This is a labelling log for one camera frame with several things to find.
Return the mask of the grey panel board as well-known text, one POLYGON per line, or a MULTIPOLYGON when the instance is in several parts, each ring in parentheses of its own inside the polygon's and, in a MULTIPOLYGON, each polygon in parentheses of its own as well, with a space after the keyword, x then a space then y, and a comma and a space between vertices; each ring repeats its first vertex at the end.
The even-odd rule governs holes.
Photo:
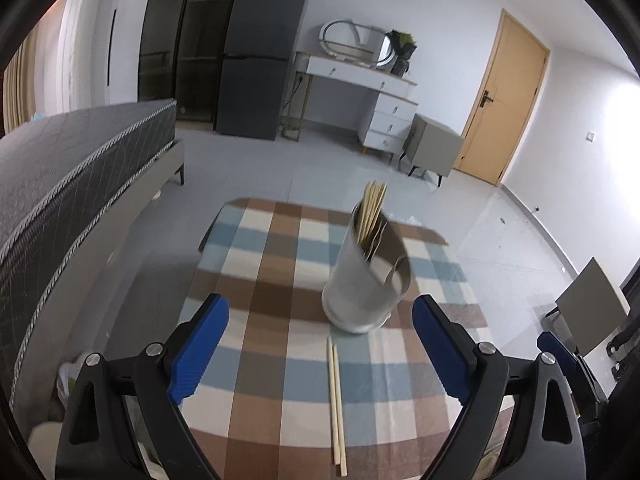
POLYGON ((625 322, 629 311, 620 286, 592 257, 540 322, 570 351, 588 356, 625 322))

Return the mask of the plaid checkered rug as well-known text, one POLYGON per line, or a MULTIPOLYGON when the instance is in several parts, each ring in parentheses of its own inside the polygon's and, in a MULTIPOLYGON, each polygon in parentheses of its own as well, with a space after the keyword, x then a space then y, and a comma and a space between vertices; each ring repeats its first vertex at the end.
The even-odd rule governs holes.
POLYGON ((403 301, 371 333, 333 326, 321 293, 347 214, 237 198, 176 214, 166 233, 142 218, 151 246, 111 336, 130 356, 167 337, 212 292, 229 324, 183 416, 226 479, 334 479, 328 348, 340 357, 347 469, 353 479, 426 471, 457 416, 403 301))

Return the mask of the grey oval utensil holder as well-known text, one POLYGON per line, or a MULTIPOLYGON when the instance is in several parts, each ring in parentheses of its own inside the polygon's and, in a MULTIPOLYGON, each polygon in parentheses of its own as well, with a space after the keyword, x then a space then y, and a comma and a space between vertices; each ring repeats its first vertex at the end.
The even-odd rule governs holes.
POLYGON ((378 217, 373 247, 357 243, 360 205, 349 217, 335 266, 323 287, 322 309, 329 321, 352 334, 382 327, 405 299, 412 281, 409 257, 398 229, 378 217))

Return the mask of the grey nightstand cabinet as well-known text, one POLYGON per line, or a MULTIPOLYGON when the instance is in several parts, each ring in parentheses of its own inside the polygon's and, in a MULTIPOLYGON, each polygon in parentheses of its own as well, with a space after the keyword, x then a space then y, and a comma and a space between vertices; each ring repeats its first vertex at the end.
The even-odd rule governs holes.
POLYGON ((459 133, 435 119, 415 114, 398 165, 407 159, 411 165, 409 176, 417 169, 431 171, 438 177, 437 186, 441 186, 442 179, 449 176, 462 144, 459 133))

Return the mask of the dark grey mattress bed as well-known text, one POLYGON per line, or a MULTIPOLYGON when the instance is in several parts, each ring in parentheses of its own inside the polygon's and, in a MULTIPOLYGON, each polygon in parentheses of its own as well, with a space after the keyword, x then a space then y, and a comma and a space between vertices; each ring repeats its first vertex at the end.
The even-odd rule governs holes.
POLYGON ((84 108, 1 140, 1 387, 47 411, 76 318, 109 252, 183 164, 173 100, 84 108))

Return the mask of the white dresser with drawers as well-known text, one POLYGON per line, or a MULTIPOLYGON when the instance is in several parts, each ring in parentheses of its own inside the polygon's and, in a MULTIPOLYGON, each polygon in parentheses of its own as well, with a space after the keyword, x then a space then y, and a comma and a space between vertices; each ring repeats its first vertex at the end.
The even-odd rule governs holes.
POLYGON ((312 85, 316 80, 326 80, 367 92, 357 130, 363 153, 373 150, 394 156, 402 152, 418 110, 418 104, 409 99, 416 88, 414 82, 382 70, 307 52, 296 53, 294 74, 294 87, 280 125, 281 136, 286 140, 300 139, 312 85))

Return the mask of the yellow wooden door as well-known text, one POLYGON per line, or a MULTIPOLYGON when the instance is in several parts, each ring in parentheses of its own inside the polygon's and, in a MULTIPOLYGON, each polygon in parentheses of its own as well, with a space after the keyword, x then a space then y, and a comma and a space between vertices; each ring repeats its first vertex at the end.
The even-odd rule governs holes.
POLYGON ((549 49, 502 11, 454 168, 492 185, 506 174, 532 116, 549 49))

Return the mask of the potted green plant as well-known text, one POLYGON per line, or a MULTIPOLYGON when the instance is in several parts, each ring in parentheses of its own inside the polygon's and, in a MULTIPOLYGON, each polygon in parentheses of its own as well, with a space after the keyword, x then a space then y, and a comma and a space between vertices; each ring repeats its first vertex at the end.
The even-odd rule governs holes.
POLYGON ((412 36, 408 32, 398 32, 391 30, 386 34, 394 50, 396 60, 390 72, 393 75, 402 77, 409 70, 410 58, 418 47, 412 36))

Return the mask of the beige curtain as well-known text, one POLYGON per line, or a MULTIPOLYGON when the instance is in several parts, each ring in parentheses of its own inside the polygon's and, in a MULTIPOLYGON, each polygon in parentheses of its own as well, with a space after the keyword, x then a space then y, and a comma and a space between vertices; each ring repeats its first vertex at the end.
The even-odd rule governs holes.
POLYGON ((3 129, 9 133, 29 122, 36 112, 35 65, 37 31, 32 30, 17 49, 3 72, 3 129))

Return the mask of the oval vanity mirror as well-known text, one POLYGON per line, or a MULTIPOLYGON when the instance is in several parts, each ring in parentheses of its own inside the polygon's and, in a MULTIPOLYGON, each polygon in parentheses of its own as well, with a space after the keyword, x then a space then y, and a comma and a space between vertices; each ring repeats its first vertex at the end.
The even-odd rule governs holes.
POLYGON ((319 42, 328 55, 370 68, 393 61, 395 51, 384 29, 363 25, 352 20, 334 20, 324 24, 319 42))

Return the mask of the black glass cabinet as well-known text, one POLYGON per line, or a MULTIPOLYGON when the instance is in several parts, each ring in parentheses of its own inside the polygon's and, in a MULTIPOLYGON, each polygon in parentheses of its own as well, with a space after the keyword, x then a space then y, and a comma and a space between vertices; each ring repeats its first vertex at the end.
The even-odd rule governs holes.
POLYGON ((138 99, 174 99, 177 118, 213 122, 232 0, 148 0, 138 99))

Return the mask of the dark grey refrigerator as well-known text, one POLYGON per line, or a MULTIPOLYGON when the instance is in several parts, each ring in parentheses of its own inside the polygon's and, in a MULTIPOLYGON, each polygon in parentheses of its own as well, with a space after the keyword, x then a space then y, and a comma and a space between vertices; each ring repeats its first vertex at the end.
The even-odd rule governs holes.
POLYGON ((276 138, 308 0, 233 0, 224 43, 216 131, 276 138))

